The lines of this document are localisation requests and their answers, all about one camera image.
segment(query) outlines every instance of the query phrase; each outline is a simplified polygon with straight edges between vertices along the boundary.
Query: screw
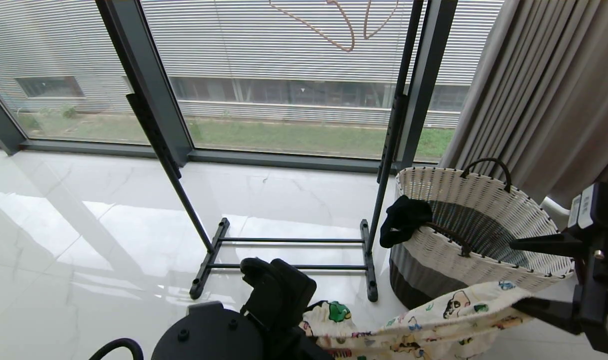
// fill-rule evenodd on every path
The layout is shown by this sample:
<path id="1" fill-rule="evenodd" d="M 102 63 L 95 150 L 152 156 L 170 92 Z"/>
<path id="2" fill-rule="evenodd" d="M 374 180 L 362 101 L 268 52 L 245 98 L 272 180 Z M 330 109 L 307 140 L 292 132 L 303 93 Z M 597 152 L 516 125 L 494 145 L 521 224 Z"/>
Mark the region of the screw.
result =
<path id="1" fill-rule="evenodd" d="M 188 335 L 189 331 L 187 330 L 187 328 L 183 328 L 182 330 L 180 330 L 179 335 L 177 335 L 177 340 L 185 342 L 188 339 Z"/>
<path id="2" fill-rule="evenodd" d="M 601 250 L 595 250 L 594 253 L 592 253 L 592 255 L 597 259 L 597 260 L 604 260 L 604 251 Z"/>

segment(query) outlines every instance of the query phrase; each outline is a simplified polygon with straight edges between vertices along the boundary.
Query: green lawn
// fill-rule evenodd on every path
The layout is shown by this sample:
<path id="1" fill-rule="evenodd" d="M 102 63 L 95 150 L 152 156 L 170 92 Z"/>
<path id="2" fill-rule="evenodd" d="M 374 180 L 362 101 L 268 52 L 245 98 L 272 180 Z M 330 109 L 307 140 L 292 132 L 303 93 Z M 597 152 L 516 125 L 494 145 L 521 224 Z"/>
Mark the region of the green lawn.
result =
<path id="1" fill-rule="evenodd" d="M 137 119 L 130 115 L 58 113 L 20 114 L 29 136 L 146 144 Z M 357 158 L 381 156 L 386 129 L 337 123 L 266 123 L 260 121 L 188 118 L 199 148 L 273 151 Z M 437 161 L 453 136 L 453 129 L 424 128 L 416 159 Z"/>

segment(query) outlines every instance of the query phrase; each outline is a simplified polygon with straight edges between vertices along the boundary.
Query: gray curtain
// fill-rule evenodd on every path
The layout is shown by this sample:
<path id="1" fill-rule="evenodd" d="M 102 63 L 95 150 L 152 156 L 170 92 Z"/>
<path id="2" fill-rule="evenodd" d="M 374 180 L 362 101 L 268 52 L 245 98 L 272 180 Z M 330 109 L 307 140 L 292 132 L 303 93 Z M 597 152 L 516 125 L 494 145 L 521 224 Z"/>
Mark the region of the gray curtain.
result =
<path id="1" fill-rule="evenodd" d="M 608 0 L 505 2 L 440 166 L 481 157 L 537 202 L 608 181 Z"/>

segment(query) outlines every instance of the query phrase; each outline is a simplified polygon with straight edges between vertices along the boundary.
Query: white and gray basket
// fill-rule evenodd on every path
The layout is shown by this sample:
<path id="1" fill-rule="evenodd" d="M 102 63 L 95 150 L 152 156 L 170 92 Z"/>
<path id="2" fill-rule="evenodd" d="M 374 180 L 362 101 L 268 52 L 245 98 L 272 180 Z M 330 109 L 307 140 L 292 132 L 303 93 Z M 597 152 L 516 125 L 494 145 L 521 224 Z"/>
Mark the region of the white and gray basket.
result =
<path id="1" fill-rule="evenodd" d="M 497 162 L 506 183 L 470 173 L 481 161 Z M 558 230 L 537 203 L 510 184 L 507 167 L 497 159 L 477 160 L 463 171 L 404 169 L 397 174 L 397 196 L 403 194 L 430 203 L 434 224 L 391 250 L 391 285 L 409 309 L 481 282 L 507 280 L 535 292 L 573 274 L 568 257 L 509 247 L 512 240 Z"/>

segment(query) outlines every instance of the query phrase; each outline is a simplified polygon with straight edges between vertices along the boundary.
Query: black cable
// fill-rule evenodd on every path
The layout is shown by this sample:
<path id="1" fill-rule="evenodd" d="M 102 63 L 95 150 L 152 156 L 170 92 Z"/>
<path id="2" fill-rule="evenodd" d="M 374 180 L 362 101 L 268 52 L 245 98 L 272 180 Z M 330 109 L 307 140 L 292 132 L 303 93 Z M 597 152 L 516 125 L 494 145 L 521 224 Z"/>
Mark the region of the black cable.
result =
<path id="1" fill-rule="evenodd" d="M 135 340 L 128 339 L 127 337 L 113 340 L 108 344 L 105 344 L 105 346 L 102 346 L 101 349 L 91 356 L 90 360 L 100 360 L 111 351 L 120 347 L 125 347 L 130 350 L 130 353 L 133 355 L 133 360 L 144 360 L 144 352 L 142 351 L 141 346 L 139 346 Z"/>

